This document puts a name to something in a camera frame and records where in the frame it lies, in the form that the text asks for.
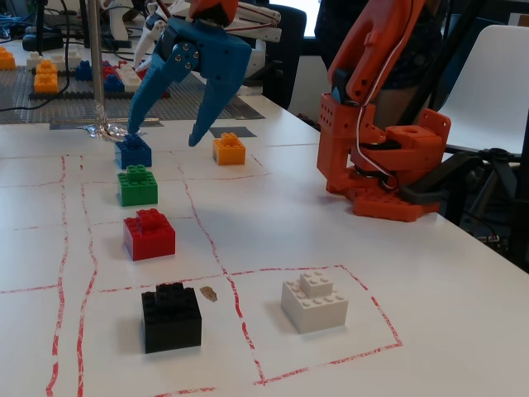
white chair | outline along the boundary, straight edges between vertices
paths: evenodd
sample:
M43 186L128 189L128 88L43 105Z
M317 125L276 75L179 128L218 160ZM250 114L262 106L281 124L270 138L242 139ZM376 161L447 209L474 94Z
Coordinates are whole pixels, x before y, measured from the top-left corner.
M529 28L488 26L475 42L445 105L448 144L522 152L529 108Z

small debris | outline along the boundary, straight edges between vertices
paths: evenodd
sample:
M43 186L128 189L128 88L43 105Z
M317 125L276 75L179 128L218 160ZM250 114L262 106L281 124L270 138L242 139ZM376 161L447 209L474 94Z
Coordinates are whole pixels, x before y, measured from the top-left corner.
M209 299L212 302L217 301L217 294L215 293L212 287L202 287L200 289L200 292L202 292L202 295L204 295L206 299Z

gray baseplate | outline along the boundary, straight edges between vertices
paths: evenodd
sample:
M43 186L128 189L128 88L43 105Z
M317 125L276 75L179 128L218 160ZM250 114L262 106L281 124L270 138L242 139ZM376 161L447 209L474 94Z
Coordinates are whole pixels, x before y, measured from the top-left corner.
M12 107L34 107L44 100L29 99L33 92L35 77L18 67L16 70L0 70L0 109ZM66 77L59 77L59 87L66 85ZM147 117L163 120L195 120L198 108L204 97L205 85L190 74L182 83L171 84L171 98L160 99L147 113ZM92 92L91 81L77 81L70 78L67 92ZM129 116L129 99L107 99L105 101L107 115L111 119ZM0 124L22 124L25 122L71 121L93 119L94 105L92 99L56 99L38 110L16 110L0 112ZM236 118L239 120L255 120L263 118L256 110L240 98L235 97L219 116L221 119Z

green lego brick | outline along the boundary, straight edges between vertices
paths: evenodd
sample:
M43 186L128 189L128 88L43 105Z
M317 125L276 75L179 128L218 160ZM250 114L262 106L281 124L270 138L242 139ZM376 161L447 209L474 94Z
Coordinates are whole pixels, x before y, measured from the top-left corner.
M122 207L158 203L158 184L143 165L129 165L126 174L118 174Z

person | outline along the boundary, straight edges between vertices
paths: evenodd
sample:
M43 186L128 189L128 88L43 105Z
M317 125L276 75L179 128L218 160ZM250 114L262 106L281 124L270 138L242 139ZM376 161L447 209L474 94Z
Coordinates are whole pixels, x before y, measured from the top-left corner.
M314 32L327 69L368 1L322 0ZM441 26L447 8L448 0L425 1L408 43L374 100L378 127L397 123L441 50Z

